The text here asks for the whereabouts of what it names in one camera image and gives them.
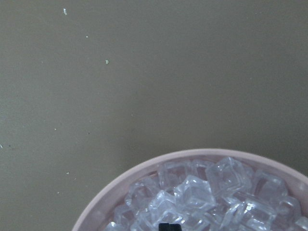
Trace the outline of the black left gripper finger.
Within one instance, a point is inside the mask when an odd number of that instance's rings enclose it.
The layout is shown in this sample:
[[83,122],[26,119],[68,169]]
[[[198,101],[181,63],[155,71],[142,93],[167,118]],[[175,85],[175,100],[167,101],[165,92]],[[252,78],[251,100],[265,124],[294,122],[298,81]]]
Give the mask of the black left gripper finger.
[[180,231],[179,224],[160,223],[158,226],[159,231]]

